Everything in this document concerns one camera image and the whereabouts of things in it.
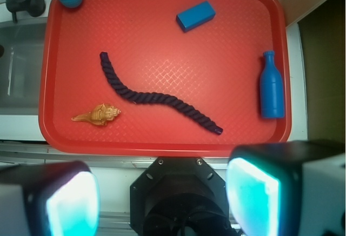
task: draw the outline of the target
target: black bracket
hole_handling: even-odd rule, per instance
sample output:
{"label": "black bracket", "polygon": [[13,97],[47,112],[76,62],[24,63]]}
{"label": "black bracket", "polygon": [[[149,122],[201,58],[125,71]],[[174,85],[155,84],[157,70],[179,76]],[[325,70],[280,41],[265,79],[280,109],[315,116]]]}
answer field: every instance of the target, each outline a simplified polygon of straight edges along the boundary
{"label": "black bracket", "polygon": [[157,158],[130,186],[130,205],[130,225],[140,236],[234,232],[225,182],[202,158]]}

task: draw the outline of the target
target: textured tray surface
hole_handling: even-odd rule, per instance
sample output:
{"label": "textured tray surface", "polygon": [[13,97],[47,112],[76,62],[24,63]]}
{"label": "textured tray surface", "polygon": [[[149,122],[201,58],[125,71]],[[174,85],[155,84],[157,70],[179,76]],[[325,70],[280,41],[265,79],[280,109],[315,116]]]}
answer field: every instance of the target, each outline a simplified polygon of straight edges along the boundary
{"label": "textured tray surface", "polygon": [[[184,33],[176,14],[203,1],[213,6],[215,18]],[[45,48],[57,53],[52,64],[55,76],[47,75],[54,86],[45,93],[54,95],[46,102],[51,114],[40,114],[43,122],[52,118],[44,125],[54,130],[48,137],[56,134],[54,140],[68,142],[61,150],[74,151],[75,146],[93,142],[98,147],[88,153],[118,154],[117,143],[196,151],[201,145],[272,140],[277,120],[261,118],[258,87],[261,55],[273,49],[272,27],[270,11],[259,0],[83,0],[74,10],[58,1],[52,7],[61,18],[54,26],[58,41]],[[214,120],[224,129],[222,135],[168,106],[122,99],[107,83],[101,51],[108,52],[117,75],[130,89],[177,96]],[[71,121],[101,103],[122,113],[105,127]]]}

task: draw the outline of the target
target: twisted rope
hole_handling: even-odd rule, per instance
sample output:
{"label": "twisted rope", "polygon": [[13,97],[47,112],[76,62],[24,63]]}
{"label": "twisted rope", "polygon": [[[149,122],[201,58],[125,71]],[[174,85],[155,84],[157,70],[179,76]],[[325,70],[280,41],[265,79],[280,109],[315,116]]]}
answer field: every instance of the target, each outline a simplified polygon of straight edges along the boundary
{"label": "twisted rope", "polygon": [[144,93],[136,92],[125,86],[118,76],[115,74],[112,63],[109,61],[107,52],[100,53],[101,66],[108,83],[113,87],[115,92],[122,98],[135,102],[137,104],[163,104],[169,105],[175,108],[180,113],[190,117],[197,122],[200,126],[206,128],[208,131],[220,135],[223,131],[221,127],[218,127],[209,117],[205,116],[192,105],[185,103],[175,96],[171,96],[163,93]]}

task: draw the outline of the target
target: toy seashell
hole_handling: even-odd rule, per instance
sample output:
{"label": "toy seashell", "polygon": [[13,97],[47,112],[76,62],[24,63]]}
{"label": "toy seashell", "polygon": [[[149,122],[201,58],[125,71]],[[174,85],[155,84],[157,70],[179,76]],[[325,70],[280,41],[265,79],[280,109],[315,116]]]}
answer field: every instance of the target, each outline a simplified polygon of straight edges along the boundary
{"label": "toy seashell", "polygon": [[91,112],[80,114],[72,118],[76,122],[90,122],[94,125],[107,125],[107,121],[113,121],[121,113],[120,109],[110,105],[97,105]]}

